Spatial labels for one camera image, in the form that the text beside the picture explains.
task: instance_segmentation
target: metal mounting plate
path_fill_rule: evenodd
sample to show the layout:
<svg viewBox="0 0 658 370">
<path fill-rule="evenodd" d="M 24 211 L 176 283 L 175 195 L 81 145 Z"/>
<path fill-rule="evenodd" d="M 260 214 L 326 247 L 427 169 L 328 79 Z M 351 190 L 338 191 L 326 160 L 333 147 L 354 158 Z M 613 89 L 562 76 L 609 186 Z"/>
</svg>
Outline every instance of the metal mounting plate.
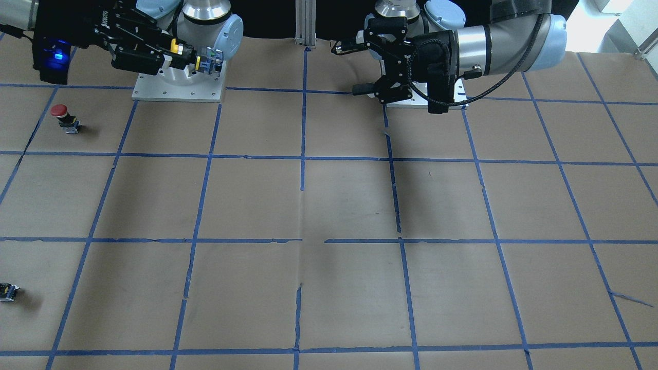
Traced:
<svg viewBox="0 0 658 370">
<path fill-rule="evenodd" d="M 215 74 L 197 73 L 190 78 L 191 84 L 172 84 L 164 76 L 139 74 L 132 91 L 132 99 L 220 103 L 224 95 L 224 81 L 227 72 L 228 63 L 224 62 L 219 77 Z"/>
<path fill-rule="evenodd" d="M 427 95 L 427 84 L 416 84 L 416 87 Z M 427 100 L 418 96 L 418 94 L 412 91 L 413 96 L 411 99 L 396 101 L 395 103 L 388 103 L 386 106 L 390 108 L 423 108 L 427 109 Z M 462 78 L 458 79 L 455 82 L 455 101 L 464 101 L 466 100 L 466 89 L 464 88 L 464 80 Z M 450 109 L 462 109 L 463 107 L 468 107 L 468 104 L 458 105 L 456 107 L 450 107 Z"/>
</svg>

